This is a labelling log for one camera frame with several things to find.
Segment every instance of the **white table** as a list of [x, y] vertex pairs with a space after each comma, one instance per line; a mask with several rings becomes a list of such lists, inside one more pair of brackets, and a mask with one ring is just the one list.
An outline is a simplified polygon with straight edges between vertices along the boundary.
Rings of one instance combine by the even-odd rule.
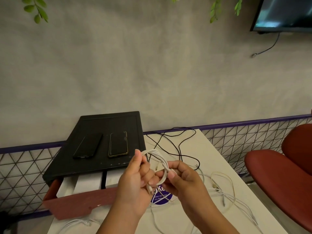
[[[237, 175], [237, 173], [231, 168], [227, 161], [221, 156], [221, 154], [214, 148], [214, 146], [209, 142], [209, 140], [204, 136], [200, 130], [196, 130], [197, 133], [190, 139], [184, 141], [181, 144], [182, 154], [196, 157], [201, 165], [200, 168], [203, 173], [210, 175], [214, 171], [222, 172], [231, 177], [236, 197], [244, 201], [253, 211], [259, 226], [264, 234], [268, 233], [279, 233], [287, 234], [283, 227], [278, 223], [278, 221], [271, 215], [271, 213], [265, 208], [261, 201], [254, 195], [254, 193], [248, 188], [248, 186], [242, 181], [242, 179]], [[171, 132], [170, 135], [178, 134], [180, 132]], [[185, 138], [192, 135], [194, 132], [188, 130], [182, 135], [177, 137], [170, 137], [171, 141], [178, 146], [178, 144]], [[160, 135], [152, 134], [149, 135], [155, 141], [158, 141]], [[146, 149], [153, 149], [155, 143], [149, 139], [147, 136], [144, 136]], [[162, 138], [159, 145], [167, 150], [169, 153], [177, 154], [176, 149], [166, 138]], [[167, 160], [178, 160], [178, 156], [172, 156], [165, 153], [163, 150], [158, 150], [164, 155]], [[190, 165], [196, 165], [196, 160], [183, 157], [183, 161]], [[151, 167], [154, 168], [158, 162], [151, 160]], [[232, 194], [232, 186], [227, 179], [223, 177], [215, 176], [214, 179], [220, 185], [222, 190], [225, 193]], [[206, 177], [205, 185], [207, 188], [211, 188], [211, 181]], [[222, 211], [226, 208], [223, 207], [220, 196], [215, 196], [212, 199], [217, 207]], [[90, 218], [96, 218], [103, 220], [109, 211], [109, 206], [98, 207], [94, 209], [90, 215]], [[158, 227], [165, 234], [171, 233], [185, 233], [190, 234], [193, 228], [192, 223], [185, 215], [181, 203], [177, 200], [173, 203], [163, 205], [162, 207], [153, 208], [155, 214], [155, 220], [158, 224]], [[258, 234], [259, 230], [255, 225], [242, 213], [237, 207], [232, 206], [224, 216], [233, 224], [233, 226], [240, 232], [240, 234]], [[59, 221], [54, 219], [48, 234], [56, 234], [58, 231], [66, 224], [69, 220]], [[79, 234], [79, 233], [96, 233], [99, 225], [92, 224], [92, 226], [87, 227], [83, 224], [72, 225], [66, 231], [63, 231], [62, 234]], [[151, 214], [150, 208], [147, 209], [146, 213], [141, 218], [138, 228], [136, 230], [137, 234], [145, 233], [155, 233], [159, 234], [158, 230], [154, 227], [153, 217]]]

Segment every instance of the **black cable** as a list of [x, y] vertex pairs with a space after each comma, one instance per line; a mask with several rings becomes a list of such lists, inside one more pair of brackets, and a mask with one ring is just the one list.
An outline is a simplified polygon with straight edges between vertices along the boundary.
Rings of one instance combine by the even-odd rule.
[[[168, 132], [169, 130], [176, 129], [176, 128], [187, 128], [187, 129], [190, 129], [190, 130], [193, 130], [193, 131], [194, 131], [194, 134], [191, 135], [190, 137], [184, 139], [184, 140], [178, 145], [178, 147], [176, 147], [175, 144], [174, 144], [168, 137], [179, 136], [179, 135], [183, 134], [186, 130], [184, 130], [183, 132], [181, 132], [181, 133], [178, 134], [178, 135], [165, 135], [165, 133]], [[196, 161], [198, 161], [198, 167], [197, 167], [196, 169], [194, 169], [194, 170], [197, 170], [197, 169], [199, 168], [199, 166], [200, 166], [200, 161], [199, 161], [197, 158], [195, 158], [195, 157], [191, 157], [191, 156], [188, 156], [188, 155], [182, 155], [182, 153], [181, 153], [181, 148], [180, 148], [180, 145], [181, 145], [185, 140], [187, 140], [187, 139], [193, 137], [193, 136], [196, 134], [196, 130], [194, 130], [194, 129], [192, 129], [192, 128], [189, 128], [189, 127], [174, 127], [174, 128], [172, 128], [172, 129], [169, 129], [169, 130], [165, 131], [164, 133], [157, 133], [157, 132], [155, 132], [155, 131], [151, 131], [151, 132], [154, 132], [155, 134], [160, 134], [160, 135], [161, 135], [161, 137], [160, 137], [160, 139], [159, 139], [158, 142], [156, 142], [155, 140], [153, 140], [153, 139], [152, 139], [151, 137], [149, 137], [148, 135], [146, 135], [146, 136], [156, 143], [154, 149], [155, 149], [157, 146], [159, 146], [159, 147], [160, 147], [163, 151], [165, 151], [166, 153], [171, 154], [171, 155], [175, 155], [175, 156], [179, 156], [179, 160], [181, 160], [181, 161], [183, 161], [182, 157], [190, 157], [190, 158], [195, 159]], [[162, 139], [162, 137], [165, 137], [165, 138], [175, 147], [175, 149], [177, 150], [178, 154], [169, 153], [168, 151], [164, 150], [164, 149], [159, 145], [159, 142], [160, 142], [160, 140]]]
[[277, 43], [278, 39], [279, 39], [279, 35], [280, 35], [280, 33], [278, 33], [277, 39], [275, 40], [275, 43], [273, 44], [273, 46], [271, 46], [270, 48], [268, 48], [268, 49], [266, 49], [266, 50], [264, 50], [264, 51], [262, 51], [262, 52], [254, 53], [254, 54], [251, 55], [251, 57], [254, 58], [254, 57], [256, 57], [257, 55], [260, 55], [261, 53], [264, 53], [264, 52], [270, 50], [272, 47], [274, 47], [275, 44]]

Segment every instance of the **person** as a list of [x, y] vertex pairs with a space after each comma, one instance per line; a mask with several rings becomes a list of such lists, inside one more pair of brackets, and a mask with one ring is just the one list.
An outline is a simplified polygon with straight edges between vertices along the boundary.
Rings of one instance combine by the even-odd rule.
[[[183, 210], [202, 234], [239, 234], [213, 203], [196, 171], [182, 161], [168, 161], [170, 171], [163, 188], [180, 200]], [[152, 195], [145, 186], [156, 184], [163, 170], [154, 172], [146, 156], [135, 155], [119, 179], [116, 199], [96, 234], [134, 234]]]

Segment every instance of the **wall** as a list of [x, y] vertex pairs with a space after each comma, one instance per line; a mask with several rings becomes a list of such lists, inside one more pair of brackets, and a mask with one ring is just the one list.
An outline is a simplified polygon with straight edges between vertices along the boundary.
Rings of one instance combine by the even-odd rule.
[[81, 115], [139, 110], [143, 130], [307, 114], [312, 35], [249, 32], [259, 0], [0, 0], [0, 147], [65, 140]]

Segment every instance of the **person's left hand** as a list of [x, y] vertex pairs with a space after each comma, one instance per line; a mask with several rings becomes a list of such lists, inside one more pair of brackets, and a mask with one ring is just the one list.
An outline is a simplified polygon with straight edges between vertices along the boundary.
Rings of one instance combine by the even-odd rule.
[[152, 195], [146, 190], [146, 184], [155, 190], [159, 177], [150, 169], [146, 156], [135, 150], [127, 169], [118, 182], [114, 205], [129, 208], [140, 219], [151, 202]]

